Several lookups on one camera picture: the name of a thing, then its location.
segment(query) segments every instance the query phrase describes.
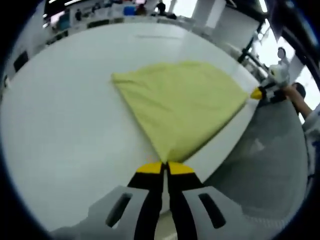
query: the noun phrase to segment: ceiling light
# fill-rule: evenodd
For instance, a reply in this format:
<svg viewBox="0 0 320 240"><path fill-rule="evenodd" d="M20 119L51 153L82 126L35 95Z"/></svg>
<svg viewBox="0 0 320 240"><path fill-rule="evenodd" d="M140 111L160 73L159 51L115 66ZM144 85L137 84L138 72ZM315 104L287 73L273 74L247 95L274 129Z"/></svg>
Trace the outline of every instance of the ceiling light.
<svg viewBox="0 0 320 240"><path fill-rule="evenodd" d="M70 4L73 4L73 3L76 3L76 2L79 2L79 1L82 1L82 0L72 0L72 1L68 1L68 2L66 2L64 5L65 5L65 6L68 6L68 5L70 5Z"/></svg>
<svg viewBox="0 0 320 240"><path fill-rule="evenodd" d="M259 0L259 3L260 3L260 6L261 6L261 9L262 9L262 12L267 13L268 12L268 8L267 8L265 0Z"/></svg>

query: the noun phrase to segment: person's arm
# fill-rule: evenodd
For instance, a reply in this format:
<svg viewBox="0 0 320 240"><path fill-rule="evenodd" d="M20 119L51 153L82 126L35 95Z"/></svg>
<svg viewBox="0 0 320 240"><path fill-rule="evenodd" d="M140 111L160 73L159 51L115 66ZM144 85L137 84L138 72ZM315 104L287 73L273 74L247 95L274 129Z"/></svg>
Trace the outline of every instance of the person's arm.
<svg viewBox="0 0 320 240"><path fill-rule="evenodd" d="M286 86L282 89L284 93L290 98L295 107L301 112L305 119L302 126L304 133L312 141L320 140L320 104L312 111L312 109L305 103L303 97L296 90L294 86Z"/></svg>
<svg viewBox="0 0 320 240"><path fill-rule="evenodd" d="M294 86L288 85L283 89L284 93L290 98L297 110L302 114L303 118L306 119L311 113L312 109L306 104L304 98L300 95Z"/></svg>

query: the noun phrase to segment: wall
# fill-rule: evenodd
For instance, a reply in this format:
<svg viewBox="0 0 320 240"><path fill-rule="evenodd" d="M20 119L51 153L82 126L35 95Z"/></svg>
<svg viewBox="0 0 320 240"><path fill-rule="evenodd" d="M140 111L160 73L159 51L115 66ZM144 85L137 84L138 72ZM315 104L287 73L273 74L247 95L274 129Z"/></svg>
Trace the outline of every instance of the wall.
<svg viewBox="0 0 320 240"><path fill-rule="evenodd" d="M213 31L213 36L222 42L243 49L251 40L258 26L259 22L253 18L226 7Z"/></svg>
<svg viewBox="0 0 320 240"><path fill-rule="evenodd" d="M73 26L73 25L77 24L77 20L76 20L75 14L76 14L78 9L82 13L91 12L92 11L92 7L96 3L100 3L101 4L101 0L83 1L83 2L78 2L76 4L68 6L67 8L70 11L70 25Z"/></svg>
<svg viewBox="0 0 320 240"><path fill-rule="evenodd" d="M214 0L198 0L192 18L195 19L196 24L199 26L206 25L208 17L210 15Z"/></svg>
<svg viewBox="0 0 320 240"><path fill-rule="evenodd" d="M197 25L204 26L206 24L214 2L214 0L198 0L192 15ZM243 49L249 43L258 26L258 21L226 6L213 31L213 36L221 42Z"/></svg>
<svg viewBox="0 0 320 240"><path fill-rule="evenodd" d="M152 11L155 9L157 3L158 3L158 0L148 0L145 4L145 8L149 11ZM166 11L168 11L170 6L166 5L165 7L166 7Z"/></svg>
<svg viewBox="0 0 320 240"><path fill-rule="evenodd" d="M206 21L206 26L210 28L215 28L225 8L226 8L226 0L214 0L211 12Z"/></svg>
<svg viewBox="0 0 320 240"><path fill-rule="evenodd" d="M5 63L4 74L10 79L15 75L14 62L17 57L27 51L29 59L36 54L37 46L44 43L49 36L42 25L43 25L43 14L45 9L45 2L39 3L35 13L28 19L22 32L19 34L12 52Z"/></svg>

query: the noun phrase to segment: hand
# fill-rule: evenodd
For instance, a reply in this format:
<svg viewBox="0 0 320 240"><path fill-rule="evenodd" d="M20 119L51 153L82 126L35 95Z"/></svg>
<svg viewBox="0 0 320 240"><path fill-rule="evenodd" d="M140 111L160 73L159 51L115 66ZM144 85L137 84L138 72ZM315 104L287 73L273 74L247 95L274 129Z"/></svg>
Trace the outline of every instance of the hand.
<svg viewBox="0 0 320 240"><path fill-rule="evenodd" d="M282 88L282 91L287 95L290 99L295 98L297 94L300 95L300 93L297 91L297 89L292 85L287 85Z"/></svg>
<svg viewBox="0 0 320 240"><path fill-rule="evenodd" d="M287 95L298 111L302 114L303 118L306 119L312 113L310 107L305 103L304 98L300 95L297 89L288 85L282 88L282 91Z"/></svg>

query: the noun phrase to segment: white table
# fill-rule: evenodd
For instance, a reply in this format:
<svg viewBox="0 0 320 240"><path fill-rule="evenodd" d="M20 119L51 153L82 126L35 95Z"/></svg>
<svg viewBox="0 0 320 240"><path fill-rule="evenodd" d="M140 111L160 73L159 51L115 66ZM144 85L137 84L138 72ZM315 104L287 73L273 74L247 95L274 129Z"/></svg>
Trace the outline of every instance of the white table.
<svg viewBox="0 0 320 240"><path fill-rule="evenodd" d="M71 35L14 76L0 109L3 152L17 192L47 230L78 223L90 205L126 185L138 167L158 160L111 74L185 60L223 69L248 92L258 85L208 41L177 26L152 23L114 24ZM233 149L256 105L248 101L186 161L202 181Z"/></svg>

